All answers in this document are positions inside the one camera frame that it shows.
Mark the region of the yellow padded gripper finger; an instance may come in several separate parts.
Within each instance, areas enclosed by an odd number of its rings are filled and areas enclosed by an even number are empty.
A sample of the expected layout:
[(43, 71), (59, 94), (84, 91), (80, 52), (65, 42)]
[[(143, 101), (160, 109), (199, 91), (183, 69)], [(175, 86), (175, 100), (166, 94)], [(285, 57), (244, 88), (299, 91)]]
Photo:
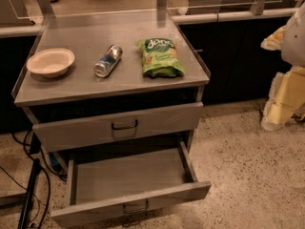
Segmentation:
[(261, 42), (260, 47), (268, 51), (280, 51), (282, 48), (284, 29), (284, 26), (277, 29)]
[(286, 73), (277, 73), (265, 104), (261, 126), (275, 131), (285, 126), (305, 103), (305, 68), (292, 66)]

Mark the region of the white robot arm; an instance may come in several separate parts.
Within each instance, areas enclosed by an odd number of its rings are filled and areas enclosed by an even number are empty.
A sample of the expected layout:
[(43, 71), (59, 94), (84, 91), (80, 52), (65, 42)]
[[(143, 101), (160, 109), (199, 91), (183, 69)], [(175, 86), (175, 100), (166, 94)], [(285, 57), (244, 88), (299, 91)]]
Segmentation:
[(305, 4), (297, 9), (285, 26), (265, 38), (261, 48), (279, 50), (291, 69), (277, 73), (266, 102), (261, 126), (275, 131), (285, 126), (305, 103)]

